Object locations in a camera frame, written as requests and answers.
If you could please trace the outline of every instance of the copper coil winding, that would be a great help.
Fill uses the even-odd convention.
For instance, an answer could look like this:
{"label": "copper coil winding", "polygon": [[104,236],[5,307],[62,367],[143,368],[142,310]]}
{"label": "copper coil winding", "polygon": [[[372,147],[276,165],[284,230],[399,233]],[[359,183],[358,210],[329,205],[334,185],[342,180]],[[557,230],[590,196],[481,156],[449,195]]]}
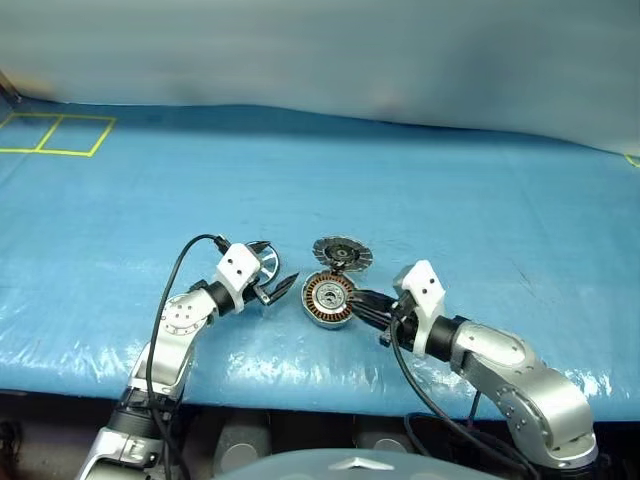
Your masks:
{"label": "copper coil winding", "polygon": [[[313,297],[313,291],[316,286],[322,283],[337,283],[345,291],[344,309],[335,313],[326,313],[318,309],[316,299]],[[304,292],[304,302],[309,311],[316,318],[325,322],[341,322],[351,315],[352,307],[348,301],[349,296],[353,292],[353,283],[341,275],[333,275],[331,273],[317,273],[311,278]]]}

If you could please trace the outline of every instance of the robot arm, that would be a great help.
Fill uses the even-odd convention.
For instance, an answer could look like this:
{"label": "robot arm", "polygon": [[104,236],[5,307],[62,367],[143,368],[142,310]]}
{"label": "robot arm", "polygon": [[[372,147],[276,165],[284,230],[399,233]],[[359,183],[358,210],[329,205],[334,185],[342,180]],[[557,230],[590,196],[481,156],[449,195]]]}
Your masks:
{"label": "robot arm", "polygon": [[394,286],[397,300],[372,291],[353,298],[358,316],[386,328],[383,344],[390,341],[391,319],[399,319],[401,346],[449,362],[452,371],[489,397],[529,461],[573,470],[596,459],[593,417],[584,395],[524,340],[463,317],[445,317],[445,292],[426,260],[403,271]]}
{"label": "robot arm", "polygon": [[[151,365],[153,408],[170,423],[180,404],[185,381],[192,363],[194,345],[204,327],[231,311],[240,313],[245,304],[257,298],[264,305],[273,304],[295,282],[292,275],[270,294],[258,284],[264,265],[259,256],[268,242],[230,245],[216,237],[223,258],[216,267],[213,281],[198,282],[188,293],[170,298],[160,316]],[[147,359],[150,344],[141,352],[131,372],[127,388],[111,419],[91,447],[76,480],[100,478],[150,478],[146,470],[158,464],[164,439],[151,414],[147,388]]]}

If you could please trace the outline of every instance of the blue plastic sheet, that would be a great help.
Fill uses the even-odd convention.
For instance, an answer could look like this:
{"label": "blue plastic sheet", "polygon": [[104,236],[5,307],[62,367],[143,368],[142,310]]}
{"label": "blue plastic sheet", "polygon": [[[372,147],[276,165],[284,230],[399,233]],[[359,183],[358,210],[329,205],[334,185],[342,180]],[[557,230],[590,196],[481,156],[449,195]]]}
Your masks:
{"label": "blue plastic sheet", "polygon": [[[402,267],[427,258],[448,313],[527,339],[598,420],[640,419],[640,170],[622,156],[270,108],[24,109],[117,122],[91,157],[0,153],[0,388],[119,396],[175,256],[210,232],[271,240],[301,279],[279,304],[204,333],[187,401],[420,410],[377,331],[358,320],[326,331],[303,313],[302,278],[320,269],[314,240],[346,234],[374,254],[358,285],[390,293]],[[65,122],[50,139],[59,149],[90,148],[101,132]],[[32,126],[22,121],[21,135]],[[218,259],[196,247],[175,292],[210,278]],[[466,415],[464,381],[437,360],[411,363],[448,412]],[[483,403],[480,416],[497,412]]]}

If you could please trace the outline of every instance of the white wall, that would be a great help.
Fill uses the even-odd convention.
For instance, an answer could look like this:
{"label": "white wall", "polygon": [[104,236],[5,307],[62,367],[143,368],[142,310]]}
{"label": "white wall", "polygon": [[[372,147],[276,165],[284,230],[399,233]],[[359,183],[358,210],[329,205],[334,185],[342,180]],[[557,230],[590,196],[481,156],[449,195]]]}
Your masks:
{"label": "white wall", "polygon": [[63,102],[260,104],[640,155],[638,0],[0,0],[0,70]]}

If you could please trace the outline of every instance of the black wire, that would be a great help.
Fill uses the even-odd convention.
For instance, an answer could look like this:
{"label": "black wire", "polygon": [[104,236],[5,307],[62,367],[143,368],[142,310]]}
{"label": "black wire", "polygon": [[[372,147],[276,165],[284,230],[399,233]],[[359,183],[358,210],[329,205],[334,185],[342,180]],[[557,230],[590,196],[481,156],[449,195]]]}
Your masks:
{"label": "black wire", "polygon": [[[160,414],[160,411],[158,410],[155,402],[156,402],[156,394],[153,391],[153,382],[151,379],[151,373],[152,373],[152,365],[153,365],[153,355],[155,353],[156,350],[156,342],[158,341],[158,332],[160,331],[160,318],[162,317],[162,310],[164,309],[165,304],[167,303],[167,299],[169,298],[169,293],[171,292],[171,287],[173,287],[173,282],[176,279],[176,276],[178,274],[178,271],[180,270],[180,265],[182,265],[182,261],[184,260],[184,257],[187,255],[187,253],[189,252],[189,249],[197,242],[199,242],[200,240],[203,240],[205,238],[208,238],[210,240],[213,240],[214,242],[216,242],[216,240],[218,239],[217,236],[215,235],[209,235],[209,234],[203,234],[203,235],[198,235],[197,237],[192,238],[191,240],[189,240],[189,242],[184,246],[184,248],[182,249],[182,251],[180,252],[180,255],[178,255],[178,258],[176,259],[175,264],[173,265],[173,270],[171,270],[171,274],[169,275],[169,279],[167,280],[167,284],[164,287],[164,291],[162,292],[162,297],[160,298],[160,304],[158,305],[158,311],[156,313],[156,318],[155,321],[153,323],[153,332],[151,333],[151,341],[149,343],[149,356],[147,357],[147,366],[146,366],[146,372],[145,372],[145,376],[147,377],[147,394],[149,396],[149,410],[151,411],[151,416],[153,417],[153,421],[155,422],[156,426],[158,427],[158,430],[160,431],[160,435],[162,436],[162,439],[164,440],[165,444],[166,444],[166,449],[165,449],[165,453],[166,450],[168,450],[171,455],[173,455],[173,457],[175,458],[176,462],[178,463],[178,466],[180,467],[180,473],[182,474],[183,480],[191,480],[191,474],[189,473],[189,467],[187,466],[186,462],[184,461],[184,458],[182,457],[182,452],[180,452],[180,449],[178,448],[178,446],[176,445],[176,443],[173,441],[173,438],[171,438],[171,433],[169,432],[169,429],[167,428],[167,426],[165,425],[162,416]],[[168,479],[171,478],[171,470],[167,469],[167,465],[170,465],[170,462],[168,460],[166,460],[164,462],[164,470],[165,470],[165,476],[167,476],[168,474]]]}
{"label": "black wire", "polygon": [[483,452],[485,455],[487,455],[491,459],[503,465],[506,465],[513,470],[518,470],[520,472],[522,472],[523,470],[527,471],[533,476],[533,478],[536,478],[536,479],[539,478],[539,475],[536,472],[536,470],[533,468],[533,466],[531,466],[531,464],[526,459],[525,459],[526,463],[516,462],[511,458],[509,458],[508,456],[500,453],[498,450],[495,449],[495,447],[491,447],[486,443],[484,443],[483,441],[479,440],[476,436],[470,433],[465,427],[454,422],[444,412],[444,410],[442,410],[431,399],[431,397],[429,397],[429,395],[427,395],[427,393],[424,390],[422,390],[422,388],[420,387],[420,385],[418,385],[418,382],[414,378],[413,374],[411,373],[411,370],[409,370],[409,367],[407,363],[404,361],[404,358],[402,357],[402,352],[400,351],[400,344],[398,342],[399,327],[400,327],[400,321],[397,318],[394,318],[393,321],[391,322],[391,346],[393,347],[393,353],[396,357],[396,360],[398,361],[398,365],[400,366],[400,370],[402,370],[404,377],[406,378],[407,382],[409,383],[413,391],[416,393],[416,395],[420,397],[420,400],[422,400],[424,404],[427,407],[429,407],[429,409],[433,413],[435,413],[440,418],[440,420],[442,420],[444,424],[447,425],[447,427],[449,427],[450,430],[454,431],[460,437],[467,440],[474,447],[476,447],[478,450]]}
{"label": "black wire", "polygon": [[413,420],[414,418],[419,418],[421,416],[423,416],[423,414],[417,412],[408,413],[407,415],[405,415],[403,420],[404,429],[407,431],[407,436],[409,437],[409,440],[411,440],[413,446],[416,447],[416,450],[418,450],[418,452],[420,452],[425,457],[431,457],[431,452],[429,452],[429,450],[427,450],[424,444],[420,441],[416,433],[413,431],[413,427],[411,426],[411,420]]}
{"label": "black wire", "polygon": [[471,411],[467,417],[467,428],[473,427],[473,421],[476,419],[476,412],[478,411],[478,403],[480,403],[481,396],[482,392],[476,390],[476,394],[473,396],[473,403],[471,404]]}
{"label": "black wire", "polygon": [[169,445],[167,442],[164,443],[164,448],[162,449],[162,464],[164,466],[164,480],[171,480],[171,459],[169,457]]}

